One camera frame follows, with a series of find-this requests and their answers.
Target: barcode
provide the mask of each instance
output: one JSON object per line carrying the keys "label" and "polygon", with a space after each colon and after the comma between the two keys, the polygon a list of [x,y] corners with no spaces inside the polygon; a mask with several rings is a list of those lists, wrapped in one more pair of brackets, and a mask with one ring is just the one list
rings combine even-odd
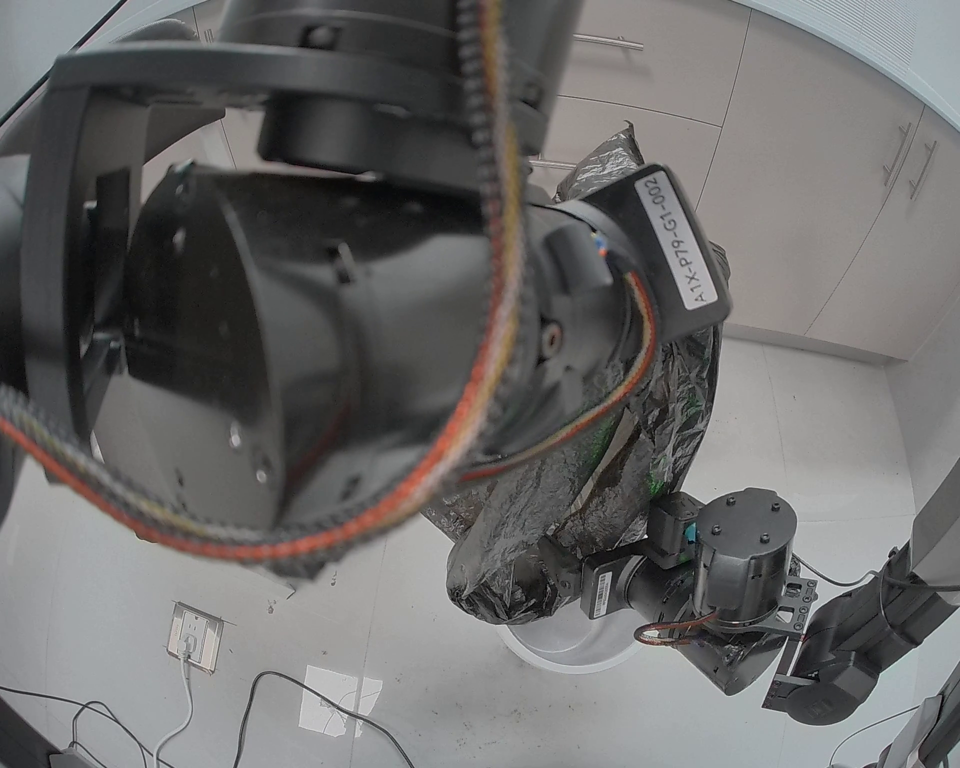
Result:
{"label": "barcode", "polygon": [[607,571],[600,575],[600,580],[597,583],[597,599],[593,603],[593,618],[600,618],[600,616],[607,613],[607,603],[610,600],[610,584],[613,581],[613,571]]}

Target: trash bag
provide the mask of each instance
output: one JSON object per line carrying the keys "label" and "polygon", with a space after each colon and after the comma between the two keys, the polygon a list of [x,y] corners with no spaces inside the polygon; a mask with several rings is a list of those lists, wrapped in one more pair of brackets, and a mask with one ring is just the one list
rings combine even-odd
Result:
{"label": "trash bag", "polygon": [[[577,164],[554,199],[583,197],[643,164],[628,123]],[[729,279],[723,250],[714,252]],[[557,544],[582,560],[642,539],[650,500],[679,489],[707,430],[720,337],[716,326],[661,345],[618,411],[543,459],[427,506],[422,513],[455,542],[450,600],[491,624],[543,618],[579,598],[557,577],[549,557]],[[623,375],[620,362],[608,365],[589,383],[588,401],[602,399]]]}

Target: floor outlet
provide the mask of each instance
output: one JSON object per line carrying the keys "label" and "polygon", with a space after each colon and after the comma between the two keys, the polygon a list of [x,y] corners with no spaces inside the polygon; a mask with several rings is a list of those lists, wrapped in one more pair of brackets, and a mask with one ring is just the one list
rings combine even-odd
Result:
{"label": "floor outlet", "polygon": [[220,637],[224,633],[224,620],[177,603],[170,625],[167,653],[180,657],[190,655],[190,663],[204,672],[212,673],[217,665]]}

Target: metal handle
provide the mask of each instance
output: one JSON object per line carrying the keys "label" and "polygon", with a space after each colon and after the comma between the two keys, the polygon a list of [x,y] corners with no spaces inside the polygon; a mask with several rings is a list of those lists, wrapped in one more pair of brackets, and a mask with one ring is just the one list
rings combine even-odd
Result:
{"label": "metal handle", "polygon": [[598,35],[574,35],[573,39],[580,42],[595,42],[597,45],[611,45],[614,48],[629,48],[631,51],[642,51],[642,42],[632,42],[621,37],[600,37]]}
{"label": "metal handle", "polygon": [[924,169],[920,172],[920,176],[917,178],[916,182],[910,182],[910,200],[913,200],[917,197],[917,193],[920,192],[920,188],[924,185],[926,180],[926,172],[930,169],[930,160],[933,159],[933,153],[937,151],[937,142],[934,141],[932,144],[924,143],[926,147],[926,162],[924,163]]}
{"label": "metal handle", "polygon": [[883,171],[886,173],[886,177],[883,180],[883,186],[890,185],[890,179],[893,178],[894,169],[897,167],[897,163],[900,162],[900,155],[903,154],[903,148],[906,146],[906,137],[910,135],[910,129],[913,128],[913,123],[907,123],[906,128],[903,126],[897,126],[900,129],[900,133],[903,134],[903,138],[900,140],[900,147],[897,149],[897,156],[894,157],[894,161],[890,166],[883,166]]}
{"label": "metal handle", "polygon": [[572,171],[577,167],[577,164],[574,162],[560,162],[559,160],[543,160],[539,157],[533,157],[530,160],[530,164],[534,168],[556,168],[560,171]]}

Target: white floor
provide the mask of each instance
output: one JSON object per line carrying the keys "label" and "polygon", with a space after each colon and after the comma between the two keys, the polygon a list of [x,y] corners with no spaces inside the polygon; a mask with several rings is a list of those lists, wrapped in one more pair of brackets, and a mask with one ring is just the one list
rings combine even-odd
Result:
{"label": "white floor", "polygon": [[[801,520],[797,551],[835,578],[880,565],[914,514],[900,429],[881,369],[728,340],[713,422],[685,489],[704,499],[775,488]],[[953,665],[957,626],[906,657],[845,723],[811,729],[760,702],[773,674],[725,698],[669,649],[566,677],[525,665],[444,591],[449,542],[418,518],[290,589],[239,567],[137,540],[28,466],[0,529],[0,684],[102,699],[148,743],[183,716],[178,662],[164,649],[177,600],[228,622],[217,671],[193,675],[196,715],[164,752],[178,768],[232,763],[254,675],[307,667],[393,730],[419,768],[586,765],[824,768],[845,735],[914,703]],[[822,599],[837,589],[822,585]],[[55,743],[74,709],[10,696]],[[344,696],[357,705],[356,693]],[[246,766],[400,765],[391,745],[267,678]],[[858,736],[838,761],[876,760],[901,721]],[[118,729],[89,713],[80,739],[115,768],[139,764]]]}

